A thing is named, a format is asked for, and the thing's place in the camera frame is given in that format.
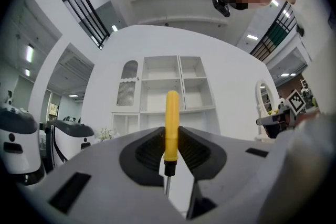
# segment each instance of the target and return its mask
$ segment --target screwdriver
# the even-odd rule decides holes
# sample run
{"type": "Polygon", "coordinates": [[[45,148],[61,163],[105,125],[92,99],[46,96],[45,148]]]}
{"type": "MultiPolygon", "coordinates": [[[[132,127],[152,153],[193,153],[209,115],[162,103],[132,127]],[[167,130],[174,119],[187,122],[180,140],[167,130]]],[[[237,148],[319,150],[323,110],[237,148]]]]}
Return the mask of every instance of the screwdriver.
{"type": "Polygon", "coordinates": [[[164,152],[164,175],[167,176],[165,189],[166,196],[169,196],[170,180],[175,175],[177,159],[177,140],[180,126],[180,104],[179,95],[176,91],[167,94],[166,116],[165,116],[165,152],[164,152]]]}

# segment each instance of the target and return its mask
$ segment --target fluorescent light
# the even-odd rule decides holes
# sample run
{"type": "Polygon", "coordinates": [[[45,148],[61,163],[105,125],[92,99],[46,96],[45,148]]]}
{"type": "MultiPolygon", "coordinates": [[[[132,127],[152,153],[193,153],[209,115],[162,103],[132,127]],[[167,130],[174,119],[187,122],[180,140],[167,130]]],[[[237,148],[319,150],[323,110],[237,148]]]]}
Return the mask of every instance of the fluorescent light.
{"type": "Polygon", "coordinates": [[[254,39],[254,40],[258,40],[258,38],[257,38],[257,37],[255,37],[255,36],[252,36],[252,35],[247,35],[247,37],[248,37],[248,38],[251,38],[251,39],[254,39]]]}
{"type": "Polygon", "coordinates": [[[289,18],[289,13],[285,9],[283,10],[283,14],[285,14],[286,17],[289,18]]]}
{"type": "Polygon", "coordinates": [[[98,41],[95,39],[94,36],[91,36],[91,39],[93,40],[93,42],[99,47],[98,41]]]}
{"type": "Polygon", "coordinates": [[[27,60],[28,62],[32,62],[31,60],[32,60],[32,58],[33,58],[33,52],[34,52],[34,49],[33,49],[33,47],[29,44],[29,45],[27,46],[27,54],[26,54],[26,60],[27,60]]]}
{"type": "Polygon", "coordinates": [[[276,5],[276,6],[279,6],[279,3],[276,2],[276,0],[272,0],[272,3],[273,3],[274,5],[276,5]]]}

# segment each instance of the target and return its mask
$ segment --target black slot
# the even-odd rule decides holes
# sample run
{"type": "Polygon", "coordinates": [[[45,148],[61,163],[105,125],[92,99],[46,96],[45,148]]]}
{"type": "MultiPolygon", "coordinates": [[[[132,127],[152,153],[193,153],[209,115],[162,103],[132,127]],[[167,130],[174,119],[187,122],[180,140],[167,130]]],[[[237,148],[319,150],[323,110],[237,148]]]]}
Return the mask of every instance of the black slot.
{"type": "Polygon", "coordinates": [[[263,157],[263,158],[266,158],[268,152],[267,151],[262,151],[262,150],[259,150],[257,148],[249,148],[247,151],[247,153],[251,153],[253,155],[257,155],[257,156],[260,156],[260,157],[263,157]]]}
{"type": "Polygon", "coordinates": [[[91,176],[76,172],[50,199],[49,203],[63,213],[67,213],[71,206],[90,180],[91,176]]]}
{"type": "Polygon", "coordinates": [[[84,148],[86,148],[86,147],[88,147],[88,146],[91,146],[91,143],[82,143],[81,145],[80,145],[80,149],[82,150],[82,149],[84,149],[84,148]]]}
{"type": "Polygon", "coordinates": [[[23,149],[20,144],[5,142],[4,152],[21,154],[23,153],[23,149]]]}

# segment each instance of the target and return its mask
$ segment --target white robot body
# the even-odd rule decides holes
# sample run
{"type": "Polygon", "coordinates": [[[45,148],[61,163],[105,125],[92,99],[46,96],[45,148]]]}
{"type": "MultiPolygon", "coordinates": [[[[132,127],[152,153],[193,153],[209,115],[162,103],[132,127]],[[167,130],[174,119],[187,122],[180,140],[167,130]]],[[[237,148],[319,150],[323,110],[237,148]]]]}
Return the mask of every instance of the white robot body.
{"type": "Polygon", "coordinates": [[[33,117],[10,105],[0,108],[0,157],[14,181],[30,186],[45,177],[33,117]]]}
{"type": "Polygon", "coordinates": [[[53,170],[94,144],[93,130],[84,124],[68,121],[47,123],[46,146],[48,171],[53,170]]]}

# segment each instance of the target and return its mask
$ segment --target yellow screwdriver handle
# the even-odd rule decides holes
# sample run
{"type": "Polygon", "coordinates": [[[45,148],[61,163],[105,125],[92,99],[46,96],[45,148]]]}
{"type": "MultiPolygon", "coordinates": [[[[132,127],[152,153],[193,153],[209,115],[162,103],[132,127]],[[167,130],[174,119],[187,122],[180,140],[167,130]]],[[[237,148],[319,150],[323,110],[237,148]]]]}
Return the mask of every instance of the yellow screwdriver handle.
{"type": "Polygon", "coordinates": [[[163,159],[174,162],[178,159],[177,141],[180,126],[180,98],[178,92],[170,91],[167,94],[166,122],[165,122],[165,152],[163,159]]]}

